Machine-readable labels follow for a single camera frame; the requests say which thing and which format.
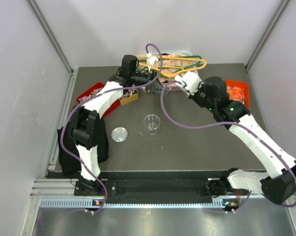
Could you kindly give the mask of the clear glass jar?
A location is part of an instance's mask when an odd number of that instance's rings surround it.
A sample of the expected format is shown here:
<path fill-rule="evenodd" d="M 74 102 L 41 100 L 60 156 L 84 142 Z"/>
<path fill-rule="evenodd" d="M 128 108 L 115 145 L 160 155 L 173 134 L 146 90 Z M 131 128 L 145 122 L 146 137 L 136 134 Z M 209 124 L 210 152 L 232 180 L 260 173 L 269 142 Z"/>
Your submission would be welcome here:
<path fill-rule="evenodd" d="M 148 114 L 139 122 L 139 132 L 143 136 L 155 137 L 161 130 L 161 119 L 156 114 Z"/>

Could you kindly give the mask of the orange candy tray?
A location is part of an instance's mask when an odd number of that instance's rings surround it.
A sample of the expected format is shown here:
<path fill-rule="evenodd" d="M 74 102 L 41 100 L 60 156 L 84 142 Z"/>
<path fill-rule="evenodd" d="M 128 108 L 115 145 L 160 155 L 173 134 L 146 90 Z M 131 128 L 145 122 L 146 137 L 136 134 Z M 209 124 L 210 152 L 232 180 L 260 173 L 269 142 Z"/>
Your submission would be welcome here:
<path fill-rule="evenodd" d="M 250 108 L 249 85 L 245 82 L 224 80 L 231 100 L 236 100 Z"/>

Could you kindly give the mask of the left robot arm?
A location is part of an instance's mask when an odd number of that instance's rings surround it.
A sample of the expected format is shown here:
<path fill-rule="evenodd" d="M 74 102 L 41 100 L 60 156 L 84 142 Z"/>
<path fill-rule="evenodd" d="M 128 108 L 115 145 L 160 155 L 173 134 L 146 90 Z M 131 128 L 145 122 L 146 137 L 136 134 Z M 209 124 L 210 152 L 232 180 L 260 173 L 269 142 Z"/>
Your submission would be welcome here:
<path fill-rule="evenodd" d="M 79 181 L 91 195 L 101 192 L 102 183 L 96 180 L 101 173 L 99 163 L 108 159 L 108 137 L 103 115 L 132 86 L 151 85 L 159 76 L 159 72 L 150 68 L 157 61 L 162 60 L 148 53 L 149 69 L 144 74 L 136 70 L 137 57 L 125 55 L 121 67 L 109 78 L 97 96 L 79 107 L 71 116 L 70 135 L 80 159 L 84 162 Z"/>

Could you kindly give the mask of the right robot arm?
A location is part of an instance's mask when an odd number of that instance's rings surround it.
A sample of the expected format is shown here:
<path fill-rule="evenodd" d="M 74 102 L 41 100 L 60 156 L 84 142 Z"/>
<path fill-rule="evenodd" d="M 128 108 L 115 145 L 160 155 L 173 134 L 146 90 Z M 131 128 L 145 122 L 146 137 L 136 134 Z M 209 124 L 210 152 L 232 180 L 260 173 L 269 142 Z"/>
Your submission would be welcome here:
<path fill-rule="evenodd" d="M 232 168 L 220 177 L 220 189 L 230 195 L 237 189 L 263 194 L 281 205 L 296 195 L 296 159 L 285 152 L 257 123 L 249 109 L 229 97 L 220 77 L 201 80 L 195 73 L 182 79 L 182 89 L 201 108 L 208 109 L 218 125 L 239 138 L 264 166 L 264 172 Z"/>

